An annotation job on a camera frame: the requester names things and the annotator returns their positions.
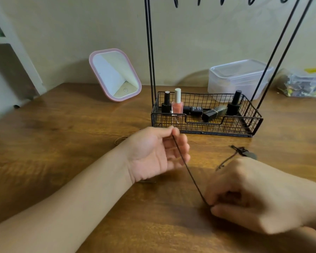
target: beige wall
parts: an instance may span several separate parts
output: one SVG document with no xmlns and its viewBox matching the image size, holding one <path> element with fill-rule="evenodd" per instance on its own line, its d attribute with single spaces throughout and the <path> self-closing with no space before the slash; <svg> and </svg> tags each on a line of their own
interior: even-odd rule
<svg viewBox="0 0 316 253">
<path fill-rule="evenodd" d="M 179 0 L 175 9 L 173 0 L 151 0 L 157 84 L 203 86 L 211 66 L 248 58 L 267 62 L 294 3 L 256 0 L 248 6 L 247 0 L 226 0 L 220 6 L 219 0 L 202 0 L 197 7 L 196 0 Z M 89 54 L 114 47 L 128 55 L 142 84 L 150 83 L 143 0 L 0 4 L 47 89 L 63 82 L 96 82 Z M 284 65 L 316 67 L 316 0 Z"/>
</svg>

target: wood grain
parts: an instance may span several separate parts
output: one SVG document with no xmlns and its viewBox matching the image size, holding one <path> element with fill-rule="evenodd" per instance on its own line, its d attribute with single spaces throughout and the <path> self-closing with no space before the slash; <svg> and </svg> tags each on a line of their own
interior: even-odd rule
<svg viewBox="0 0 316 253">
<path fill-rule="evenodd" d="M 6 115 L 0 120 L 0 222 L 58 190 L 118 137 L 150 126 L 150 112 L 147 86 L 116 103 L 98 85 L 62 84 Z M 260 112 L 265 120 L 253 138 L 188 135 L 191 172 L 202 190 L 233 153 L 230 144 L 316 181 L 316 99 L 269 92 Z M 154 179 L 131 187 L 79 252 L 316 252 L 316 232 L 308 228 L 265 236 L 212 217 L 186 170 Z"/>
</svg>

